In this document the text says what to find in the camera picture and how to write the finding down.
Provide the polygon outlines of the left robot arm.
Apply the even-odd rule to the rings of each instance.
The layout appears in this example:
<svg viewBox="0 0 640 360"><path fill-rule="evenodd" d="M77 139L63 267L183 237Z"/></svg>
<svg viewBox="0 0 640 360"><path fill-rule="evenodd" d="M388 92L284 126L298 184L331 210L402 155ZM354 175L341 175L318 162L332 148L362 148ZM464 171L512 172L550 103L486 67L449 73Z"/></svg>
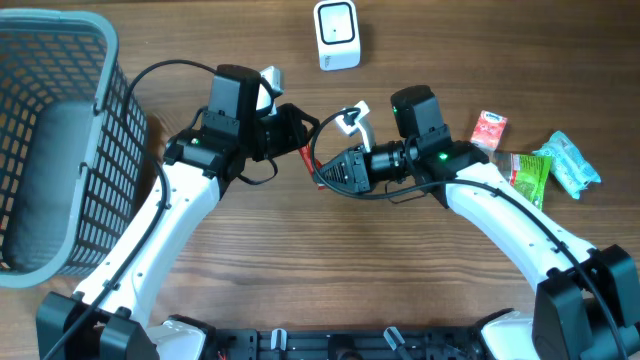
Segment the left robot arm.
<svg viewBox="0 0 640 360"><path fill-rule="evenodd" d="M247 160L305 147L318 122L276 105L282 75L238 65L214 70L207 106L168 142L152 191L97 268L70 296L47 295L36 315L43 359L214 359L214 327L177 316L149 323L177 256Z"/></svg>

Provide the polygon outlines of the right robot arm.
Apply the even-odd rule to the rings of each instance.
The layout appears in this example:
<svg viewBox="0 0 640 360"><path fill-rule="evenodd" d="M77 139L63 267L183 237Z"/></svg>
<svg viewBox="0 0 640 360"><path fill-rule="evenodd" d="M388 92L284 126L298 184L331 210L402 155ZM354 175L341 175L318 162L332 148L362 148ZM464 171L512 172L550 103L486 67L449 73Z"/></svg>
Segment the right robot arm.
<svg viewBox="0 0 640 360"><path fill-rule="evenodd" d="M519 269L535 295L531 315L514 310L479 328L491 359L625 359L639 350L639 278L619 246L598 249L571 234L519 194L476 145L452 139L425 85L396 92L399 139L374 141L367 106L333 115L360 145L326 164L315 179L332 191L372 200L381 182L412 178L410 193L430 194L479 228Z"/></svg>

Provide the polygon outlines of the teal tissue pack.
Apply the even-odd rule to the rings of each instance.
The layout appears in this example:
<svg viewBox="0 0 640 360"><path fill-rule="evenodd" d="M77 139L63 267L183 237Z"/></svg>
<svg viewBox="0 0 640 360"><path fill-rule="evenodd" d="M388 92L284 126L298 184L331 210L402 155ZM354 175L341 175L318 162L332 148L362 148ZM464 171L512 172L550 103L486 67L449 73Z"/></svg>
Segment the teal tissue pack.
<svg viewBox="0 0 640 360"><path fill-rule="evenodd" d="M575 200L580 198L580 193L591 183L602 182L597 171L562 131L554 132L549 140L532 154L551 158L550 172Z"/></svg>

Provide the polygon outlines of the red Nescafe coffee stick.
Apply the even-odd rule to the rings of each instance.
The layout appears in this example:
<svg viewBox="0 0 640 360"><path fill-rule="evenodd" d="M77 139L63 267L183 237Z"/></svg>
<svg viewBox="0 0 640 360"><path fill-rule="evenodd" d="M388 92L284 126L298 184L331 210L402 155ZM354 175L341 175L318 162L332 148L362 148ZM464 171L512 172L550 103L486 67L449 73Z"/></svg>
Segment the red Nescafe coffee stick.
<svg viewBox="0 0 640 360"><path fill-rule="evenodd" d="M319 165L319 166L322 166L322 164L317 160L312 160L311 159L310 145L309 144L305 145L304 147L300 148L298 150L298 152L299 152L299 154L300 154L300 156L301 156L301 158L302 158L302 160L303 160L303 162L304 162L304 164L305 164L305 166L306 166L306 168L307 168L312 180L317 185L317 188L319 190L324 190L325 189L325 185L322 184L322 183L319 183L319 182L317 182L315 180L315 177L314 177L315 171L314 171L314 167L313 167L313 164L316 164L316 165Z"/></svg>

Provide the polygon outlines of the orange Kleenex tissue pack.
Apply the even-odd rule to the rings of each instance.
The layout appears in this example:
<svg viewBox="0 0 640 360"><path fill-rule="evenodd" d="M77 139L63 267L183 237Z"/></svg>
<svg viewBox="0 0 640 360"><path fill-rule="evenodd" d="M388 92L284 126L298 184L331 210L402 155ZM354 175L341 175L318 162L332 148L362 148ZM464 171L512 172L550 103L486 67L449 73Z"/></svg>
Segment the orange Kleenex tissue pack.
<svg viewBox="0 0 640 360"><path fill-rule="evenodd" d="M470 141L479 148L494 152L499 145L508 118L483 110L476 122Z"/></svg>

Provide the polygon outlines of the green snack bag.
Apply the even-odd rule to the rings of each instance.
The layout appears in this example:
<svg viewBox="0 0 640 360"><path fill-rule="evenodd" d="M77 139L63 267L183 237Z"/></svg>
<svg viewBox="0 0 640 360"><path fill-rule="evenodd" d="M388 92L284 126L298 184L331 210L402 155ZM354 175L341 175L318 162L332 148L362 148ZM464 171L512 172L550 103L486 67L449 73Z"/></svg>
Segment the green snack bag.
<svg viewBox="0 0 640 360"><path fill-rule="evenodd" d="M490 160L519 194L539 210L543 208L552 163L550 157L494 152Z"/></svg>

